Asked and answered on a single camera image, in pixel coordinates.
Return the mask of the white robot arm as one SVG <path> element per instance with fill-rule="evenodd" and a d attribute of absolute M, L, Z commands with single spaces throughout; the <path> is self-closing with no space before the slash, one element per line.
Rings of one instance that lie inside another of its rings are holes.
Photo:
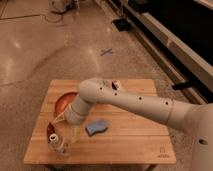
<path fill-rule="evenodd" d="M 77 95 L 55 122 L 82 124 L 97 104 L 110 104 L 190 135 L 193 139 L 189 171 L 213 171 L 213 103 L 191 104 L 171 98 L 147 96 L 114 89 L 112 81 L 82 81 Z"/>

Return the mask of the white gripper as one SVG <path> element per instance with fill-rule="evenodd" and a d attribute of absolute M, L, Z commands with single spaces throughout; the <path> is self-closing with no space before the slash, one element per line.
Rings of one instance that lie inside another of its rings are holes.
<path fill-rule="evenodd" d="M 57 124 L 62 121 L 67 121 L 70 125 L 71 142 L 75 143 L 78 140 L 80 134 L 80 124 L 84 121 L 84 117 L 76 113 L 71 105 L 68 105 L 64 112 L 60 113 L 53 121 L 53 124 Z"/>

